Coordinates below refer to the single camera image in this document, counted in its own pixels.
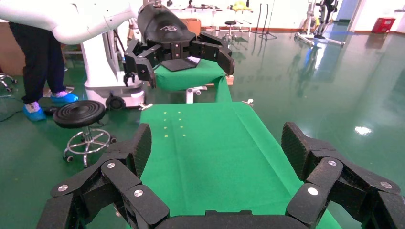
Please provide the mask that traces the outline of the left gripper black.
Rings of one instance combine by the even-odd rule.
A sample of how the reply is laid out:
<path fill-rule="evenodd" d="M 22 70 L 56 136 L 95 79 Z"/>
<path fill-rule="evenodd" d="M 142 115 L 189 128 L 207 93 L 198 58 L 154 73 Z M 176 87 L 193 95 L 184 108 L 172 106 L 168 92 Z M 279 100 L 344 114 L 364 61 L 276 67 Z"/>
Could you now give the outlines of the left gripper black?
<path fill-rule="evenodd" d="M 201 32 L 198 36 L 163 5 L 147 4 L 138 11 L 137 24 L 146 44 L 132 39 L 124 52 L 124 78 L 128 81 L 148 81 L 156 88 L 153 68 L 163 60 L 181 59 L 190 56 L 216 62 L 227 74 L 233 75 L 235 60 L 228 43 L 219 37 Z"/>

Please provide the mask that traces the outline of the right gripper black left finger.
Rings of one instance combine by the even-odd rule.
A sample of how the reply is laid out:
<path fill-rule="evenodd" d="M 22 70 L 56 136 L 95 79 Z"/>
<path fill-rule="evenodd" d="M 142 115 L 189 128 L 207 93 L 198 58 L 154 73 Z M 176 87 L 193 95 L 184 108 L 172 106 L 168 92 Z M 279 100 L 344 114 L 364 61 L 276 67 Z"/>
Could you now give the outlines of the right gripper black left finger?
<path fill-rule="evenodd" d="M 109 205 L 134 229 L 156 228 L 170 210 L 140 179 L 151 145 L 150 126 L 140 124 L 132 139 L 114 143 L 96 163 L 55 185 L 37 228 L 84 229 Z"/>

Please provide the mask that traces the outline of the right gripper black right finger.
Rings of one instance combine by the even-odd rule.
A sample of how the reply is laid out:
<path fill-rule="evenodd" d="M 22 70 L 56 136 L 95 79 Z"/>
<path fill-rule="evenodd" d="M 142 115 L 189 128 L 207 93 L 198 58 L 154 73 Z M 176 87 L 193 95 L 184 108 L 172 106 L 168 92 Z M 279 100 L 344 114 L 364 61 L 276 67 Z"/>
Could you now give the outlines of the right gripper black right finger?
<path fill-rule="evenodd" d="M 294 122 L 286 122 L 281 147 L 299 180 L 312 184 L 323 203 L 317 216 L 304 213 L 309 204 L 302 194 L 291 201 L 287 214 L 300 221 L 310 220 L 309 228 L 319 222 L 330 202 L 341 205 L 363 229 L 403 229 L 405 198 L 393 181 L 346 159 L 326 141 L 306 136 Z"/>

